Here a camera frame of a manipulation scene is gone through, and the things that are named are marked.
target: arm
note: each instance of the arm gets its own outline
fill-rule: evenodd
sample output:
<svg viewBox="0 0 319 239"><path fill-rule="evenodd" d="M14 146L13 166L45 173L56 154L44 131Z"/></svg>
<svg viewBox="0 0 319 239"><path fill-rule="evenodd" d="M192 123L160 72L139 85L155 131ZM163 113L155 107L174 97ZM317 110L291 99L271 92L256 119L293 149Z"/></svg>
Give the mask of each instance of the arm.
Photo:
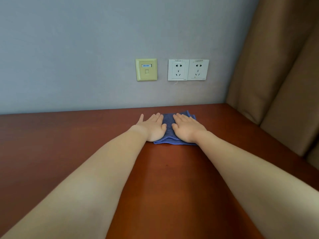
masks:
<svg viewBox="0 0 319 239"><path fill-rule="evenodd" d="M319 238L318 191L196 120L180 114L174 119L176 135L200 146L265 238Z"/></svg>
<svg viewBox="0 0 319 239"><path fill-rule="evenodd" d="M163 115L152 115L106 143L2 238L101 238L146 141L162 138Z"/></svg>

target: reddish-brown tabletop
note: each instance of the reddish-brown tabletop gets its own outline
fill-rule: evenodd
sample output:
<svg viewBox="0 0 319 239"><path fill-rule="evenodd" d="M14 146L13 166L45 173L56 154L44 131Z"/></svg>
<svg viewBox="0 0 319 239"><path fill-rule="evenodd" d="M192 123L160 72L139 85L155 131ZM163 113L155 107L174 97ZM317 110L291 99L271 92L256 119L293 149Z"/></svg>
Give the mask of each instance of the reddish-brown tabletop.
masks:
<svg viewBox="0 0 319 239"><path fill-rule="evenodd" d="M319 189L316 169L227 104L2 115L0 236L141 113L185 110L220 138ZM262 236L199 147L148 142L106 238Z"/></svg>

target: double power outlet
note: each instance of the double power outlet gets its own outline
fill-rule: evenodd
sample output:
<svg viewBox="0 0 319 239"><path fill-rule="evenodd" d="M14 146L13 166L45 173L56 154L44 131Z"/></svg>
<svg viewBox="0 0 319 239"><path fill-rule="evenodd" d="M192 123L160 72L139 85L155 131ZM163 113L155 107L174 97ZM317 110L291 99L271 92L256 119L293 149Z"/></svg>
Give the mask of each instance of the double power outlet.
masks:
<svg viewBox="0 0 319 239"><path fill-rule="evenodd" d="M209 60L168 60L168 80L206 80Z"/></svg>

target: cleaning rag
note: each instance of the cleaning rag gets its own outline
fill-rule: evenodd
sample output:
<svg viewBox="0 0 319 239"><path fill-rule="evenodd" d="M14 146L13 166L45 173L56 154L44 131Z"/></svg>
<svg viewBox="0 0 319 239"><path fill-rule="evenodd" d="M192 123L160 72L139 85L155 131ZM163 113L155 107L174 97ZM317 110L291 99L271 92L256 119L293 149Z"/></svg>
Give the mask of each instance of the cleaning rag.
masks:
<svg viewBox="0 0 319 239"><path fill-rule="evenodd" d="M175 135L175 132L172 128L172 124L175 123L175 120L173 118L174 114L175 113L163 114L164 115L163 124L164 123L167 124L167 129L164 136L161 139L155 141L154 144L169 143L173 145L197 145L196 143L184 142ZM180 112L180 114L181 115L184 114L188 117L191 116L196 120L195 115L191 115L189 111Z"/></svg>

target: person's right arm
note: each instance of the person's right arm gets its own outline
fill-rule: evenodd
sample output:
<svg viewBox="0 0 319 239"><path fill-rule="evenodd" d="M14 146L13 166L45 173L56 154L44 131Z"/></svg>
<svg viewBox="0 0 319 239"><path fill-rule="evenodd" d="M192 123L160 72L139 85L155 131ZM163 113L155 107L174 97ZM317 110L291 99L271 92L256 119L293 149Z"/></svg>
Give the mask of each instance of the person's right arm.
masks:
<svg viewBox="0 0 319 239"><path fill-rule="evenodd" d="M319 192L275 165L174 115L175 134L197 143L267 239L319 238Z"/></svg>

